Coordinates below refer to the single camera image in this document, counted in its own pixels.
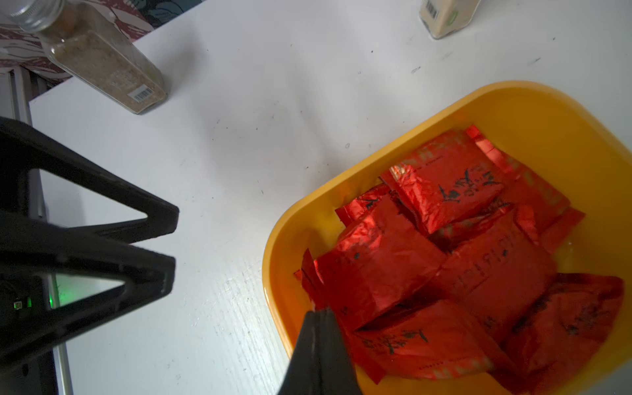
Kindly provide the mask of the yellow plastic storage box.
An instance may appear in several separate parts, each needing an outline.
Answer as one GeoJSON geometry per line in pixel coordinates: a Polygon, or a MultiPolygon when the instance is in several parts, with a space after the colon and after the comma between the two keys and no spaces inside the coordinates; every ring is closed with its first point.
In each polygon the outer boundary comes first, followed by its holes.
{"type": "MultiPolygon", "coordinates": [[[[330,251],[350,224],[385,198],[447,258],[503,215],[520,205],[531,207],[529,234],[551,254],[558,266],[556,276],[586,273],[619,277],[625,283],[623,305],[607,340],[576,376],[549,394],[580,392],[630,362],[631,154],[576,101],[531,82],[483,87],[291,207],[273,228],[263,257],[268,307],[290,357],[304,316],[321,310],[301,286],[304,253],[317,258],[330,251]],[[510,183],[478,213],[424,235],[380,175],[451,130],[466,132],[510,183]]],[[[433,278],[392,309],[450,301],[431,297],[433,278]]],[[[337,323],[347,349],[347,334],[353,331],[337,323]]],[[[493,371],[452,380],[386,375],[375,383],[359,365],[352,365],[360,394],[513,394],[491,376],[493,371]]]]}

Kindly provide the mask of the black cap spice jar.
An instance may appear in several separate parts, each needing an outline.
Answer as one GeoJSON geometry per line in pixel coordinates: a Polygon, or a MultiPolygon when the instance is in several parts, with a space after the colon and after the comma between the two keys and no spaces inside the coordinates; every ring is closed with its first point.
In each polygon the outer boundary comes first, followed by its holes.
{"type": "Polygon", "coordinates": [[[423,0],[419,18],[431,37],[440,40],[470,24],[481,0],[423,0]]]}

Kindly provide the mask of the red foil tea bag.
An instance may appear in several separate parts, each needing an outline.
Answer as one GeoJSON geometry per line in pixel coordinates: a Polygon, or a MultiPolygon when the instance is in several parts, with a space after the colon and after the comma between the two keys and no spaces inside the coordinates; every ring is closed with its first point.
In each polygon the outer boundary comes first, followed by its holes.
{"type": "Polygon", "coordinates": [[[460,304],[496,341],[556,279],[551,254],[529,234],[533,209],[520,205],[462,243],[429,283],[431,297],[460,304]]]}
{"type": "Polygon", "coordinates": [[[431,235],[491,203],[510,181],[466,132],[451,130],[388,167],[380,179],[431,235]]]}
{"type": "Polygon", "coordinates": [[[301,286],[316,309],[331,309],[354,331],[404,301],[439,271],[447,256],[390,198],[350,224],[334,247],[305,252],[301,286]]]}
{"type": "Polygon", "coordinates": [[[502,343],[513,367],[491,376],[513,394],[558,389],[607,340],[624,296],[625,283],[617,276],[559,273],[502,343]]]}
{"type": "Polygon", "coordinates": [[[347,334],[347,349],[375,383],[386,375],[452,380],[515,369],[482,325],[446,300],[414,309],[397,306],[347,334]]]}

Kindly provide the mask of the silver cap spice jar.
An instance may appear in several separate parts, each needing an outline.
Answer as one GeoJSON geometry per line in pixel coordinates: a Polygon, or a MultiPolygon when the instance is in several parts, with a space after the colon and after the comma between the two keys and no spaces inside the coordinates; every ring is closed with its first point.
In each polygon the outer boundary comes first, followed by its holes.
{"type": "Polygon", "coordinates": [[[135,115],[167,99],[161,71],[92,5],[2,1],[1,14],[38,37],[53,64],[135,115]]]}

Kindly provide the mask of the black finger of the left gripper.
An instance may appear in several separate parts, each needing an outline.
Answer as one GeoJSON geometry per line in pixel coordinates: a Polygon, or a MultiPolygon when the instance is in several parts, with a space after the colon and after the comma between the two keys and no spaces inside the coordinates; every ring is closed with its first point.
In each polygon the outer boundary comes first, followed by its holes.
{"type": "Polygon", "coordinates": [[[3,274],[62,273],[119,284],[3,326],[2,370],[14,370],[61,343],[169,295],[175,268],[171,256],[2,212],[3,274]]]}
{"type": "Polygon", "coordinates": [[[29,173],[43,170],[146,215],[144,219],[79,226],[127,244],[175,232],[179,209],[112,174],[29,124],[1,118],[1,210],[23,217],[31,208],[29,173]]]}

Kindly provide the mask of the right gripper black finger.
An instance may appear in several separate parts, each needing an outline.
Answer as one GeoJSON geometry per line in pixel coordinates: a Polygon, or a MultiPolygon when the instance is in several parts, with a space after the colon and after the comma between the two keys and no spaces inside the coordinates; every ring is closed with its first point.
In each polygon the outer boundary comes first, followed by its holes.
{"type": "Polygon", "coordinates": [[[355,369],[330,309],[309,311],[296,342],[280,395],[360,394],[355,369]]]}

